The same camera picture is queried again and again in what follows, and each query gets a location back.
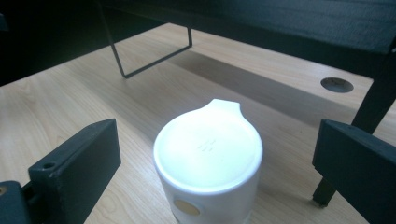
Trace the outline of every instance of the wooden table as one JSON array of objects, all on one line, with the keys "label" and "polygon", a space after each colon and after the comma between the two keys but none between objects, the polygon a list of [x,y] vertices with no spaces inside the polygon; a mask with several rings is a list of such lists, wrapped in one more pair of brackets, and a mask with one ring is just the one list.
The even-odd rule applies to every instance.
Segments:
[{"label": "wooden table", "polygon": [[[167,24],[117,44],[126,69],[183,45],[185,29]],[[175,223],[152,162],[160,129],[213,98],[241,103],[264,144],[251,223],[364,223],[339,195],[320,209],[311,164],[321,119],[353,120],[370,78],[193,31],[193,48],[130,79],[110,48],[0,88],[0,180],[29,180],[27,168],[83,127],[115,118],[122,165],[87,223]],[[323,89],[342,77],[350,93]],[[396,108],[375,135],[396,144]]]}]

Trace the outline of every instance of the white lid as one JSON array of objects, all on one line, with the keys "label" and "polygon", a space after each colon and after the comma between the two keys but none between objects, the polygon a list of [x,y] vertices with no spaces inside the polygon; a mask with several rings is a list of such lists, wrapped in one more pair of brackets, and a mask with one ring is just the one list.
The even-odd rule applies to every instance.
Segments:
[{"label": "white lid", "polygon": [[262,141],[239,104],[213,100],[171,120],[154,143],[159,175],[196,193],[219,193],[249,180],[262,161]]}]

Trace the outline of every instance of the screw hole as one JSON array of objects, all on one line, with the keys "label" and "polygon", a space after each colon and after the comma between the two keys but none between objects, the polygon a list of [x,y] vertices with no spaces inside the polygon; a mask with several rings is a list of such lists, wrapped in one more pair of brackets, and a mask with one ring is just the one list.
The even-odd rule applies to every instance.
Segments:
[{"label": "screw hole", "polygon": [[326,77],[320,81],[322,87],[328,91],[346,93],[353,91],[352,83],[339,77]]},{"label": "screw hole", "polygon": [[49,162],[49,163],[45,163],[43,168],[44,169],[50,169],[50,168],[52,168],[54,166],[55,166],[55,162]]},{"label": "screw hole", "polygon": [[5,194],[6,191],[7,191],[7,187],[1,186],[1,187],[0,187],[0,196],[2,196],[3,194]]}]

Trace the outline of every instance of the white cup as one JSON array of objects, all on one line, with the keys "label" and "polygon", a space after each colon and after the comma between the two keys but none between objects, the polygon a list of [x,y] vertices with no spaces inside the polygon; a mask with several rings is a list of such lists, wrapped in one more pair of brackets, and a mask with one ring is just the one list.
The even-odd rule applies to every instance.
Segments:
[{"label": "white cup", "polygon": [[179,223],[249,222],[262,141],[239,107],[215,99],[171,120],[158,134],[154,164]]}]

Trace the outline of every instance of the dark background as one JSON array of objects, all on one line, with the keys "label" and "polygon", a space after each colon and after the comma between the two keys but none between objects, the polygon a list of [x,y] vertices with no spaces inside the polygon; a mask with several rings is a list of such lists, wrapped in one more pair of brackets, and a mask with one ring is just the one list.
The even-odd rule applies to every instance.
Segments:
[{"label": "dark background", "polygon": [[[3,2],[0,86],[108,46],[94,0]],[[108,8],[105,15],[116,42],[161,25]]]}]

